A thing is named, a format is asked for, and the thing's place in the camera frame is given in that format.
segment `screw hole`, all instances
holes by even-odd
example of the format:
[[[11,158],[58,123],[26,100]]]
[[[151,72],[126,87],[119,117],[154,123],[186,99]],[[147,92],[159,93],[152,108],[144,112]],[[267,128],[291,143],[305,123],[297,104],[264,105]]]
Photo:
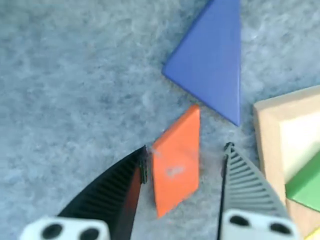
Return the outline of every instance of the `screw hole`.
[[[61,231],[62,231],[62,226],[60,224],[57,224],[57,223],[51,224],[43,230],[42,237],[48,240],[55,239],[60,235]]]
[[[99,231],[95,228],[89,228],[80,235],[80,240],[96,240],[99,236]]]
[[[286,227],[285,225],[281,224],[281,223],[273,223],[270,225],[270,229],[274,232],[278,232],[281,234],[286,234],[286,235],[290,235],[291,231],[288,227]]]
[[[232,224],[237,224],[239,226],[250,226],[249,221],[245,218],[243,218],[242,216],[233,216],[230,218],[230,223]]]

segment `orange rectangular block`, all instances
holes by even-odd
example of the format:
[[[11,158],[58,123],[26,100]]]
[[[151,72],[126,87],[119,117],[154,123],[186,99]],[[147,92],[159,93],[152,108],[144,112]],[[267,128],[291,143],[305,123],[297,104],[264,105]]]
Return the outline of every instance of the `orange rectangular block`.
[[[153,145],[153,185],[158,217],[199,186],[200,108],[191,106]]]

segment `blue block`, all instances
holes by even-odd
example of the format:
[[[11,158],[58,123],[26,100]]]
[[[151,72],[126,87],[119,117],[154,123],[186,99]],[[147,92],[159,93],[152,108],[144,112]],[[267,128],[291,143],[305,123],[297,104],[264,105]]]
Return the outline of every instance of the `blue block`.
[[[239,126],[240,0],[211,0],[174,50],[162,73]]]

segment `green block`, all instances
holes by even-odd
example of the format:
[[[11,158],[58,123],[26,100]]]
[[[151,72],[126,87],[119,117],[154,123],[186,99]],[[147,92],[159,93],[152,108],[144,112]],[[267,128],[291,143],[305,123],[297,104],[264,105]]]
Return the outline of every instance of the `green block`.
[[[285,185],[286,197],[320,212],[320,151]]]

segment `wooden frame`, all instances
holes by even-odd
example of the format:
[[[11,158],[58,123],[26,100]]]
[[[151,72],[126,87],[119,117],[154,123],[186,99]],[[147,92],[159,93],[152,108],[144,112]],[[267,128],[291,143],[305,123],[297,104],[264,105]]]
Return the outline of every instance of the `wooden frame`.
[[[260,169],[303,237],[320,227],[320,212],[286,198],[285,184],[320,150],[320,85],[253,106]]]

